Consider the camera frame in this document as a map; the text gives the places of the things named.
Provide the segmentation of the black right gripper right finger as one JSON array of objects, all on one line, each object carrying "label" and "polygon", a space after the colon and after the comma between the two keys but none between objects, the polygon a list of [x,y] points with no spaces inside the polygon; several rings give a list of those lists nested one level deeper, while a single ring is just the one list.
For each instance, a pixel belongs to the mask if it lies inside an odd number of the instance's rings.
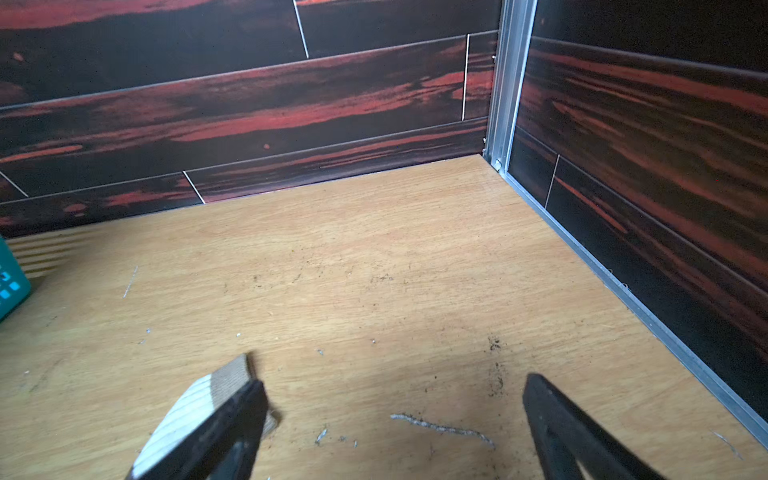
[{"label": "black right gripper right finger", "polygon": [[662,477],[543,375],[527,375],[523,406],[545,478]]}]

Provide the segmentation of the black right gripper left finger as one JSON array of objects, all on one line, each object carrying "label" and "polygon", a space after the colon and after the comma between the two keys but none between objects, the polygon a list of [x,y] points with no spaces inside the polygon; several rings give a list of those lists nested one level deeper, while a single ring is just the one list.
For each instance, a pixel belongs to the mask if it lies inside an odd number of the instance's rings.
[{"label": "black right gripper left finger", "polygon": [[265,426],[264,384],[251,380],[160,461],[128,479],[249,479]]}]

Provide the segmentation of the white striped sock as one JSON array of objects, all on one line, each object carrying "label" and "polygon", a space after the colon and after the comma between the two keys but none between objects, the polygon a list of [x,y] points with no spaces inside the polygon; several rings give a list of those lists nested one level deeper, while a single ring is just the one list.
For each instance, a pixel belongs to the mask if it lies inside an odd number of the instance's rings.
[{"label": "white striped sock", "polygon": [[[196,380],[176,401],[140,451],[131,469],[146,472],[200,426],[242,386],[258,380],[248,356],[234,360]],[[261,441],[278,426],[278,418],[268,400],[268,412]]]}]

